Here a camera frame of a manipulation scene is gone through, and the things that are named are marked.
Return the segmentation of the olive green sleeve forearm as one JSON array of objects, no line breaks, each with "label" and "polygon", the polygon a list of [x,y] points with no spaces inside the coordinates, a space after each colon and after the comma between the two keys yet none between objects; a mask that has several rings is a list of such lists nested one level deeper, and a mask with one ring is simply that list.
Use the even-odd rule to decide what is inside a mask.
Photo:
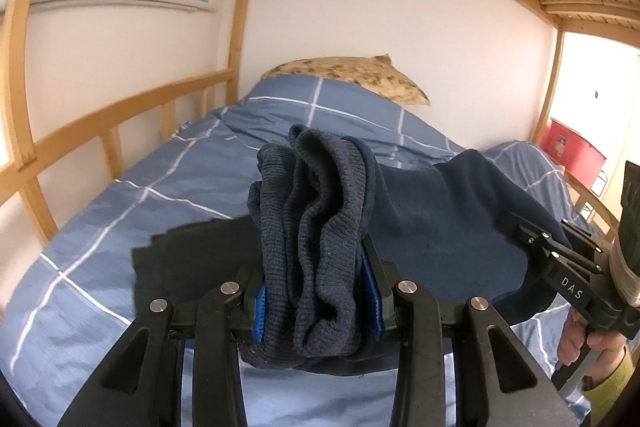
[{"label": "olive green sleeve forearm", "polygon": [[597,426],[620,397],[634,373],[626,343],[603,350],[582,379],[582,394],[590,403],[590,425]]}]

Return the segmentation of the right hand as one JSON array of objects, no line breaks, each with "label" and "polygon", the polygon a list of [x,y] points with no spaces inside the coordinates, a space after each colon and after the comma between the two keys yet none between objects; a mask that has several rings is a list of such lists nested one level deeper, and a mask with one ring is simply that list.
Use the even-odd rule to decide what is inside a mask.
[{"label": "right hand", "polygon": [[577,361],[584,346],[598,352],[597,361],[586,373],[597,386],[606,381],[623,362],[627,354],[626,344],[626,338],[615,331],[593,331],[587,334],[582,325],[582,316],[572,308],[564,323],[556,354],[560,364],[571,365]]}]

